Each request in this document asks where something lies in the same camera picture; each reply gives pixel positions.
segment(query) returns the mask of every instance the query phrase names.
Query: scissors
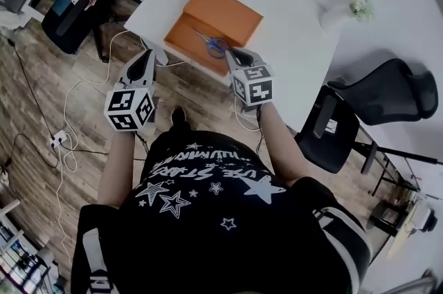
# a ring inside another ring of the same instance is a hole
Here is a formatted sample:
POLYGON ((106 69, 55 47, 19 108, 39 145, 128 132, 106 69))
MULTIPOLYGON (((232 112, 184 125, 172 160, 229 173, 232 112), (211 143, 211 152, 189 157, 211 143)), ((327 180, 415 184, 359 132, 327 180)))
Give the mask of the scissors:
POLYGON ((204 39, 208 46, 208 54, 214 58, 224 57, 225 50, 229 49, 229 44, 223 38, 211 38, 192 27, 192 29, 204 39))

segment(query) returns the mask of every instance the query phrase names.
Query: orange cardboard box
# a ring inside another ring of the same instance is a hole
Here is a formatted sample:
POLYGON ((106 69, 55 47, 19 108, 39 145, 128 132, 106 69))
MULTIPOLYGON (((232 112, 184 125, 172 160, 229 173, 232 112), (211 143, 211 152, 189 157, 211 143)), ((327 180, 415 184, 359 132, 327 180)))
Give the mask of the orange cardboard box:
POLYGON ((244 47, 262 18, 237 0, 189 0, 164 40, 189 58, 225 76, 229 71, 226 58, 211 57, 205 41, 193 28, 209 37, 223 38, 230 46, 244 47))

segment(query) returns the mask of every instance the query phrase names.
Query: power cord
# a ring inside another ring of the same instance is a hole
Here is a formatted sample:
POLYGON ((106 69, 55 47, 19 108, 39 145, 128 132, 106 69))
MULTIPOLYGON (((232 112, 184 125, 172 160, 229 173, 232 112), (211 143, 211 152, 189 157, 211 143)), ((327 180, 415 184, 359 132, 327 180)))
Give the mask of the power cord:
POLYGON ((58 158, 59 158, 59 162, 60 162, 60 184, 57 188, 57 191, 55 191, 55 195, 57 197, 57 202, 58 202, 58 209, 59 209, 59 213, 58 213, 58 218, 57 218, 57 222, 58 222, 58 226, 60 227, 60 229, 62 229, 63 232, 63 239, 62 239, 62 246, 64 249, 64 252, 66 252, 66 254, 68 255, 68 260, 69 260, 69 264, 72 265, 72 261, 71 261, 71 256, 69 254, 68 249, 66 248, 66 246, 64 245, 64 240, 66 240, 66 233, 63 229, 62 226, 62 222, 60 221, 60 219, 62 218, 62 214, 63 214, 63 207, 62 204, 60 202, 60 197, 58 195, 58 192, 60 191, 60 188, 62 188, 63 186, 63 162, 62 162, 62 152, 60 151, 60 146, 57 146, 57 150, 58 150, 58 158))
MULTIPOLYGON (((74 152, 79 152, 79 153, 89 153, 89 154, 100 154, 100 155, 109 155, 109 153, 105 152, 105 151, 92 151, 92 150, 85 150, 85 149, 76 149, 76 150, 72 150, 68 147, 65 147, 63 144, 60 144, 62 146, 62 148, 69 150, 69 151, 74 151, 74 152)), ((146 159, 144 158, 134 158, 135 161, 146 161, 146 159)))
POLYGON ((21 60, 21 56, 20 56, 19 52, 17 52, 17 49, 15 48, 15 43, 13 42, 13 40, 11 40, 11 38, 7 38, 5 35, 1 35, 1 36, 5 37, 8 40, 8 44, 14 48, 15 55, 19 58, 19 63, 20 63, 21 71, 23 71, 23 75, 25 77, 26 83, 28 84, 28 87, 29 87, 29 90, 30 90, 31 94, 33 95, 35 104, 37 105, 37 108, 39 109, 39 112, 40 112, 40 114, 43 117, 44 124, 46 125, 46 128, 48 128, 49 134, 51 135, 51 137, 53 137, 51 128, 49 128, 48 122, 46 121, 46 118, 45 118, 45 116, 44 116, 44 114, 42 112, 42 108, 40 107, 40 104, 39 104, 39 102, 37 101, 37 98, 34 95, 33 88, 31 87, 31 85, 29 83, 29 79, 28 79, 28 76, 26 74, 25 67, 24 67, 23 62, 21 60))
POLYGON ((262 119, 262 104, 257 106, 257 122, 258 122, 258 127, 260 128, 260 133, 261 133, 260 141, 258 142, 257 148, 255 149, 255 153, 257 154, 258 157, 260 157, 258 155, 258 153, 260 152, 260 147, 262 146, 262 141, 263 141, 263 137, 264 137, 262 128, 260 126, 261 119, 262 119))
POLYGON ((145 148, 146 155, 148 155, 150 152, 150 149, 147 146, 147 141, 145 139, 143 139, 142 137, 140 137, 140 135, 137 132, 135 132, 135 134, 136 134, 137 138, 140 139, 141 145, 145 148))
POLYGON ((129 32, 129 31, 128 31, 128 30, 124 30, 124 31, 122 31, 122 32, 117 33, 116 35, 114 35, 114 36, 112 37, 111 42, 109 43, 109 63, 108 63, 108 74, 107 74, 107 76, 106 76, 106 79, 105 79, 104 81, 102 81, 102 82, 94 82, 94 81, 91 81, 91 80, 88 80, 88 79, 82 79, 82 80, 80 80, 79 82, 77 82, 76 84, 74 84, 74 85, 69 89, 68 93, 66 94, 66 98, 65 98, 65 100, 64 100, 63 117, 64 117, 64 121, 65 121, 66 125, 69 127, 69 129, 73 132, 73 134, 74 134, 74 136, 75 136, 75 145, 72 147, 72 144, 71 144, 71 148, 70 148, 70 149, 72 149, 72 150, 68 151, 68 152, 63 156, 63 162, 64 162, 66 168, 67 168, 69 171, 71 171, 71 172, 76 172, 76 171, 77 171, 77 168, 78 168, 77 159, 75 159, 75 154, 74 154, 74 151, 75 151, 75 150, 77 149, 77 147, 78 147, 78 136, 77 136, 76 132, 74 131, 74 128, 72 128, 72 126, 69 124, 69 122, 68 122, 68 120, 67 120, 67 118, 66 118, 66 105, 67 105, 67 103, 68 103, 68 97, 69 97, 69 94, 71 93, 71 91, 72 91, 75 87, 77 87, 77 86, 78 86, 79 84, 81 84, 82 82, 88 82, 89 84, 93 84, 93 85, 104 85, 104 84, 106 84, 106 83, 108 82, 108 80, 109 80, 109 74, 110 74, 110 72, 111 72, 111 61, 112 61, 111 49, 112 49, 112 42, 115 40, 115 38, 116 38, 117 36, 119 36, 119 35, 121 35, 121 34, 123 34, 123 33, 126 33, 126 32, 129 32), (71 168, 66 164, 66 157, 67 157, 68 155, 72 155, 72 159, 74 160, 75 167, 74 167, 73 169, 71 169, 71 168))
POLYGON ((247 130, 247 131, 259 131, 260 130, 260 127, 258 127, 257 129, 250 129, 250 128, 244 126, 243 123, 240 122, 240 119, 238 118, 238 115, 237 115, 237 96, 236 95, 234 95, 234 112, 235 112, 235 119, 237 119, 238 124, 241 125, 245 130, 247 130))
POLYGON ((57 163, 55 165, 50 164, 46 160, 46 158, 40 153, 40 151, 38 150, 37 146, 32 142, 32 140, 26 134, 23 134, 23 133, 18 133, 15 136, 14 141, 12 142, 11 154, 10 154, 10 157, 7 159, 7 161, 5 163, 5 168, 7 168, 11 164, 11 162, 12 162, 12 156, 14 155, 15 145, 17 144, 17 139, 20 136, 25 138, 34 147, 34 149, 37 152, 37 154, 40 156, 40 158, 43 160, 43 162, 48 165, 49 168, 51 168, 51 169, 56 169, 57 168, 57 166, 58 166, 58 159, 57 159, 57 163))
MULTIPOLYGON (((147 50, 147 46, 145 45, 145 42, 143 42, 142 38, 140 37, 140 43, 143 46, 143 48, 145 50, 147 50)), ((174 64, 167 64, 167 65, 160 65, 157 64, 157 66, 160 66, 161 68, 169 68, 170 66, 175 66, 175 65, 180 65, 180 64, 185 64, 186 62, 179 62, 179 63, 174 63, 174 64)))
MULTIPOLYGON (((17 51, 17 48, 15 47, 15 42, 14 42, 13 40, 11 40, 11 38, 8 38, 8 37, 6 37, 5 35, 2 35, 1 33, 0 33, 0 36, 2 36, 3 38, 5 38, 5 39, 7 40, 7 42, 8 42, 8 44, 9 44, 11 47, 14 48, 15 55, 17 56, 17 58, 18 58, 18 60, 19 60, 20 67, 21 67, 21 71, 23 72, 23 75, 24 75, 24 77, 25 77, 25 80, 26 80, 26 83, 27 83, 27 85, 28 85, 29 91, 30 91, 31 95, 33 96, 33 99, 34 99, 35 104, 37 105, 37 108, 39 109, 40 115, 42 115, 42 118, 43 118, 44 124, 46 125, 46 128, 48 129, 49 135, 51 136, 51 138, 53 138, 53 134, 52 134, 51 128, 49 128, 48 121, 46 120, 46 117, 45 117, 45 115, 43 114, 42 108, 40 107, 40 104, 39 104, 37 98, 35 97, 35 94, 34 94, 33 88, 32 88, 31 85, 30 85, 30 82, 29 82, 29 79, 28 79, 28 75, 26 74, 26 70, 25 70, 25 67, 24 67, 24 65, 23 65, 23 61, 22 61, 22 59, 21 59, 21 55, 19 54, 19 52, 17 51)), ((52 165, 51 163, 49 163, 49 162, 46 160, 46 158, 44 158, 43 155, 38 151, 37 146, 32 142, 32 140, 31 140, 27 135, 25 135, 25 134, 23 134, 23 133, 18 133, 18 134, 14 137, 14 141, 12 142, 12 150, 11 150, 11 154, 10 154, 10 157, 7 159, 7 161, 6 161, 6 163, 5 163, 5 168, 7 168, 7 167, 11 164, 11 162, 12 162, 12 156, 13 156, 13 154, 14 154, 16 141, 17 141, 17 138, 18 138, 19 136, 23 136, 23 137, 24 137, 24 138, 25 138, 25 139, 26 139, 26 140, 27 140, 27 141, 28 141, 28 142, 34 147, 35 151, 38 153, 38 155, 40 156, 40 158, 41 158, 41 159, 44 161, 44 163, 47 164, 51 169, 55 169, 55 168, 58 166, 58 160, 57 160, 57 163, 55 164, 55 166, 52 165)))

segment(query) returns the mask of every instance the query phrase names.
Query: wooden floor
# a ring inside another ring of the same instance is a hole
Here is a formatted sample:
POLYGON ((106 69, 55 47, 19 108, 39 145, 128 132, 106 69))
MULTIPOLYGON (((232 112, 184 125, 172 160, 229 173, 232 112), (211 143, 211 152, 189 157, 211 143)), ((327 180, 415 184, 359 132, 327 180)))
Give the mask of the wooden floor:
MULTIPOLYGON (((120 1, 122 11, 131 12, 134 4, 120 1)), ((106 24, 105 43, 123 30, 119 24, 106 24)), ((67 130, 63 119, 66 93, 81 79, 103 81, 107 66, 97 59, 92 37, 81 46, 77 55, 66 55, 44 34, 40 23, 31 21, 24 29, 13 33, 17 50, 23 57, 30 84, 42 106, 52 133, 67 130)), ((113 131, 103 116, 105 94, 116 81, 123 63, 141 51, 138 37, 125 33, 117 37, 112 46, 111 74, 108 83, 92 85, 81 83, 69 96, 67 118, 78 134, 81 149, 109 150, 113 131)), ((195 68, 182 64, 171 68, 156 68, 156 92, 160 98, 156 114, 156 128, 143 132, 149 144, 170 127, 170 112, 175 105, 183 106, 195 129, 217 131, 232 136, 255 149, 260 133, 242 129, 233 113, 233 94, 220 83, 200 73, 195 68)), ((25 133, 38 147, 48 162, 53 165, 57 157, 49 148, 49 135, 44 121, 26 86, 19 61, 11 46, 0 37, 0 163, 10 156, 12 141, 17 133, 25 133)), ((136 157, 144 158, 140 143, 136 144, 136 157)), ((266 145, 260 157, 270 167, 266 145)), ((76 173, 64 170, 64 184, 60 190, 63 207, 61 223, 67 233, 65 241, 71 256, 75 247, 78 215, 83 205, 94 203, 97 198, 100 175, 106 157, 97 154, 76 153, 76 173)), ((337 174, 329 174, 314 165, 312 176, 328 186, 337 199, 363 223, 380 199, 388 199, 392 189, 382 185, 376 197, 368 194, 377 183, 381 168, 374 165, 372 173, 363 176, 359 170, 363 159, 352 153, 345 167, 337 174)), ((136 161, 134 175, 139 179, 143 162, 136 161)), ((41 160, 33 147, 23 138, 9 167, 10 187, 2 187, 1 203, 13 197, 21 201, 10 217, 24 229, 36 244, 48 247, 55 254, 62 274, 69 278, 71 266, 62 248, 62 231, 57 224, 58 203, 55 191, 60 184, 60 167, 51 169, 41 160)))

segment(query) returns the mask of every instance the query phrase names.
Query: electrical outlet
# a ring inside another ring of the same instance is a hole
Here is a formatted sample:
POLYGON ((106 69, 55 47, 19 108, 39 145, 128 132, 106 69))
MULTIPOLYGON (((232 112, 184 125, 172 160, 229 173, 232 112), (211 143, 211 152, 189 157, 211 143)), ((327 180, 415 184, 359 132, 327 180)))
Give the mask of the electrical outlet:
POLYGON ((57 132, 52 138, 49 139, 51 143, 51 147, 55 148, 62 144, 68 137, 66 136, 66 132, 61 130, 57 132))
POLYGON ((0 182, 9 186, 9 175, 8 175, 8 171, 6 171, 5 169, 1 170, 0 182))

